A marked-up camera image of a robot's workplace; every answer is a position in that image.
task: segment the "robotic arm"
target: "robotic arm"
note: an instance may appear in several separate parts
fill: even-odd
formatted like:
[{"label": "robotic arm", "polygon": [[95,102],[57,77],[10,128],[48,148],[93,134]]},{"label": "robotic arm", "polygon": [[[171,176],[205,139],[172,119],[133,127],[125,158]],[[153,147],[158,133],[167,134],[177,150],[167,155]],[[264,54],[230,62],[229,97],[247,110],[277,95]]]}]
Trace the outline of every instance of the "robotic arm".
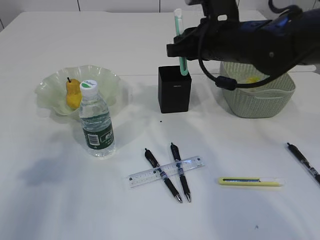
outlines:
[{"label": "robotic arm", "polygon": [[[239,21],[236,0],[185,0],[201,4],[205,18],[197,27],[187,28],[168,44],[168,57],[198,60],[203,72],[224,89],[256,88],[272,82],[296,65],[320,63],[320,9],[303,12],[296,5],[270,9],[281,14],[275,20]],[[227,20],[219,21],[218,16]],[[238,84],[235,79],[214,77],[203,60],[252,64],[268,75],[265,80]]]}]

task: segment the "pen tip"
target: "pen tip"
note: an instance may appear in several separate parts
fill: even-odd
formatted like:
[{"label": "pen tip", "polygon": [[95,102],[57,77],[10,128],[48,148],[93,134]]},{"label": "pen tip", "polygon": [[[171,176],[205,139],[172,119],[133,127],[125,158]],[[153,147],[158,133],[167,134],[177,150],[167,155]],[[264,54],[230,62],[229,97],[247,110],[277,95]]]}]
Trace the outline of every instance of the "pen tip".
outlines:
[{"label": "pen tip", "polygon": [[175,196],[175,198],[182,204],[182,198],[181,198],[180,194],[177,194]]},{"label": "pen tip", "polygon": [[188,199],[188,202],[191,203],[190,193],[186,193],[185,196],[186,196],[186,199]]}]

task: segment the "black pen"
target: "black pen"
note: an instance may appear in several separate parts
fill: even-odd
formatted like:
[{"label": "black pen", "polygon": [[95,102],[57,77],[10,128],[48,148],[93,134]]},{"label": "black pen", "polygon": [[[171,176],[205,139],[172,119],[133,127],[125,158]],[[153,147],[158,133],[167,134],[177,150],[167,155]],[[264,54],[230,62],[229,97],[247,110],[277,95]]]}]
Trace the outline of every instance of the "black pen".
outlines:
[{"label": "black pen", "polygon": [[315,168],[310,165],[306,157],[303,156],[303,154],[295,145],[292,145],[290,143],[287,144],[290,152],[293,153],[293,155],[308,169],[309,173],[311,173],[314,179],[320,184],[320,174],[317,172],[317,170],[315,170]]},{"label": "black pen", "polygon": [[180,176],[180,182],[183,188],[184,195],[186,196],[186,199],[188,199],[189,203],[191,203],[191,195],[190,195],[187,179],[185,177],[184,169],[182,168],[181,163],[179,163],[181,161],[179,148],[173,143],[171,143],[170,148],[171,148],[173,158],[177,162],[176,167],[178,168],[178,174]]},{"label": "black pen", "polygon": [[[153,156],[150,150],[145,148],[144,153],[145,158],[151,163],[153,168],[160,167],[159,163],[157,162],[156,158]],[[180,202],[182,203],[182,198],[178,192],[178,190],[175,188],[171,180],[168,178],[167,174],[161,170],[161,168],[157,169],[160,172],[160,176],[162,177],[162,180],[164,181],[165,185],[168,187],[172,195]]]}]

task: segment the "black pen holder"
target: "black pen holder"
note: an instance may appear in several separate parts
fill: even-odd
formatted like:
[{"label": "black pen holder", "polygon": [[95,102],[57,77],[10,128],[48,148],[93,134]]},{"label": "black pen holder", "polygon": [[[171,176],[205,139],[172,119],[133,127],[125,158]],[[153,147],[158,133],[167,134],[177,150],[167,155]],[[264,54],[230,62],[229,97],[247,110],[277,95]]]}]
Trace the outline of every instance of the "black pen holder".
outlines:
[{"label": "black pen holder", "polygon": [[158,100],[161,113],[181,113],[189,109],[191,76],[181,75],[180,66],[160,66]]}]

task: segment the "white wall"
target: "white wall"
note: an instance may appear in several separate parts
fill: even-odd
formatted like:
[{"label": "white wall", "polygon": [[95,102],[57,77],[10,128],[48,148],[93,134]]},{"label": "white wall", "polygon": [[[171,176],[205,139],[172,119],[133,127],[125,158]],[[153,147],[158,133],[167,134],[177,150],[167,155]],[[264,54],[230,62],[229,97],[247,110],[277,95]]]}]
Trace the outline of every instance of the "white wall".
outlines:
[{"label": "white wall", "polygon": [[[277,15],[268,7],[268,0],[237,0],[240,10],[259,10],[269,19]],[[285,7],[297,4],[303,10],[314,6],[320,8],[318,0],[274,0],[274,4]],[[106,12],[172,12],[177,8],[202,11],[200,5],[187,6],[185,0],[79,0],[81,11]],[[21,12],[26,11],[78,11],[77,0],[0,0],[0,18],[6,27]]]},{"label": "white wall", "polygon": [[160,0],[79,0],[81,11],[159,12]]},{"label": "white wall", "polygon": [[183,10],[189,10],[189,11],[202,10],[201,5],[188,6],[186,5],[185,0],[160,0],[160,1],[161,1],[160,5],[161,5],[162,13],[173,12],[175,9],[183,9]]},{"label": "white wall", "polygon": [[[273,0],[277,8],[287,7],[288,5],[298,5],[304,11],[311,10],[315,0]],[[240,9],[254,8],[259,10],[267,19],[274,19],[278,14],[271,12],[268,6],[268,0],[240,0]]]},{"label": "white wall", "polygon": [[0,18],[6,27],[28,11],[78,11],[77,0],[0,0]]}]

